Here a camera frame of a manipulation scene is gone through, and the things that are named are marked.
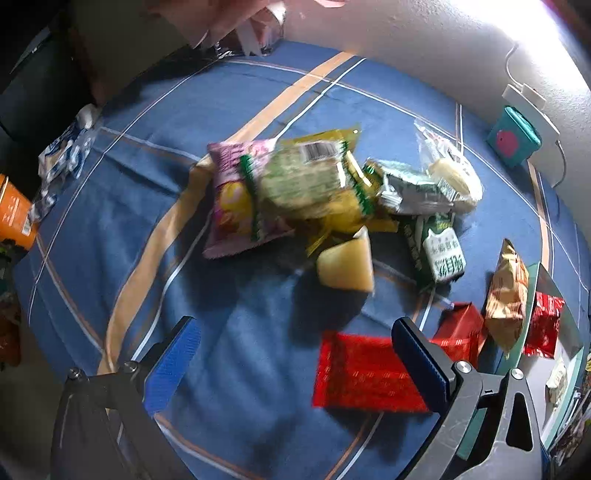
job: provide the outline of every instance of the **green snack bag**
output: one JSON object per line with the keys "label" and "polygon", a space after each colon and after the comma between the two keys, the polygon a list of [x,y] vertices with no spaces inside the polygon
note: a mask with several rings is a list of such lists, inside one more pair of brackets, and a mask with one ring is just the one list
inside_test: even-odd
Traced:
{"label": "green snack bag", "polygon": [[363,173],[378,203],[397,215],[447,213],[457,198],[457,192],[444,179],[434,180],[399,161],[369,158]]}
{"label": "green snack bag", "polygon": [[343,160],[346,141],[290,145],[270,154],[259,188],[282,215],[319,218],[331,213],[330,202],[350,189]]}
{"label": "green snack bag", "polygon": [[464,274],[466,258],[451,215],[401,217],[401,223],[417,270],[419,288],[448,283]]}

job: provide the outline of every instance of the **metal screw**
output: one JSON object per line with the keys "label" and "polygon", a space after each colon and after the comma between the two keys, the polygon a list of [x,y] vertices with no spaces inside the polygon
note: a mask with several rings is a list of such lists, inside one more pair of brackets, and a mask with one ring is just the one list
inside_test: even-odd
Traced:
{"label": "metal screw", "polygon": [[70,380],[78,380],[81,377],[82,370],[80,370],[78,367],[70,368],[70,371],[68,372],[68,378]]}
{"label": "metal screw", "polygon": [[511,376],[516,380],[521,380],[524,377],[524,374],[521,370],[519,370],[519,368],[512,368]]}
{"label": "metal screw", "polygon": [[460,360],[458,363],[456,363],[456,368],[463,374],[467,374],[472,370],[472,366],[464,360]]}
{"label": "metal screw", "polygon": [[138,366],[139,366],[139,364],[137,362],[130,360],[129,362],[125,362],[123,364],[123,371],[126,374],[132,374],[133,372],[135,372],[138,369]]}

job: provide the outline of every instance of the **power strip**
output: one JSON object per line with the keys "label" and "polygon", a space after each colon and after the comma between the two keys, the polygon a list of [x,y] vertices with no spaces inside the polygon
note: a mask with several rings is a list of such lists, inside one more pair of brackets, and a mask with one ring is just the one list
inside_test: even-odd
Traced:
{"label": "power strip", "polygon": [[522,93],[513,85],[507,85],[503,92],[503,98],[532,124],[541,137],[542,143],[556,143],[560,138],[560,132],[546,114],[528,100],[525,95],[529,96],[541,108],[545,105],[544,97],[528,85],[523,85],[523,89]]}

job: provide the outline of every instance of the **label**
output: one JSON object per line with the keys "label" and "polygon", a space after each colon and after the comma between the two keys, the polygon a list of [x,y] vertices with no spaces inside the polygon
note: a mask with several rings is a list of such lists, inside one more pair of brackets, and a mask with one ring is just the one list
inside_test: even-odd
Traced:
{"label": "label", "polygon": [[441,233],[429,230],[423,248],[431,265],[436,283],[444,283],[460,277],[466,269],[466,259],[453,228]]}
{"label": "label", "polygon": [[29,236],[31,234],[31,221],[29,220],[29,217],[27,215],[27,217],[25,218],[25,224],[22,226],[22,231],[21,233],[24,236]]}
{"label": "label", "polygon": [[337,157],[339,155],[339,144],[329,141],[319,141],[298,145],[304,158],[304,162],[321,160],[322,158]]}
{"label": "label", "polygon": [[459,197],[457,191],[455,191],[455,189],[451,185],[449,185],[449,183],[445,179],[440,179],[437,182],[437,187],[439,188],[443,196],[447,198],[450,202],[455,202],[457,200],[457,197]]}

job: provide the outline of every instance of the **blue bed sheet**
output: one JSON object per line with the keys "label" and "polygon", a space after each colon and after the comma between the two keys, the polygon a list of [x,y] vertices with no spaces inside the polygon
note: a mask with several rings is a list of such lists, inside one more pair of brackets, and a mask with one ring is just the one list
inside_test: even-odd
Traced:
{"label": "blue bed sheet", "polygon": [[[418,166],[416,118],[457,142],[485,188],[457,221],[467,271],[449,289],[419,293],[404,240],[387,233],[371,236],[374,296],[322,287],[295,239],[203,258],[207,143],[360,124],[357,158]],[[528,164],[506,170],[487,133],[424,83],[326,48],[284,42],[204,69],[161,62],[105,108],[80,179],[17,266],[26,321],[65,378],[73,365],[106,373],[141,358],[194,316],[201,346],[157,421],[198,478],[396,478],[437,416],[312,408],[322,331],[388,336],[409,315],[432,336],[450,302],[483,305],[507,237],[526,264],[543,262],[588,341],[587,243],[548,183]]]}

